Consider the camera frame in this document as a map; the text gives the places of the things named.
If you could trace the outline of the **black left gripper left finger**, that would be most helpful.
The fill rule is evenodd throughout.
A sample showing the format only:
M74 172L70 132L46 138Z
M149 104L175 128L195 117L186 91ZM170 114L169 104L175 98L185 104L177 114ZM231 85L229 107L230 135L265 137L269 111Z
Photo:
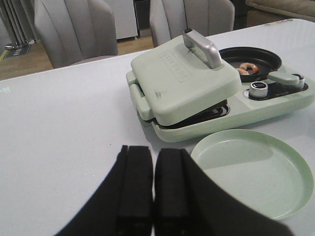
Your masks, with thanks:
M110 172L57 234L149 236L152 232L153 163L145 146L122 146Z

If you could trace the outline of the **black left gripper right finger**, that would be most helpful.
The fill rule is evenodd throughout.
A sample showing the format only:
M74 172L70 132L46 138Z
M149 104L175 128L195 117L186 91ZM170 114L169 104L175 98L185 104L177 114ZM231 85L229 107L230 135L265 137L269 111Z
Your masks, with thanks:
M291 229L214 183L185 149L163 148L155 170L157 236L291 236Z

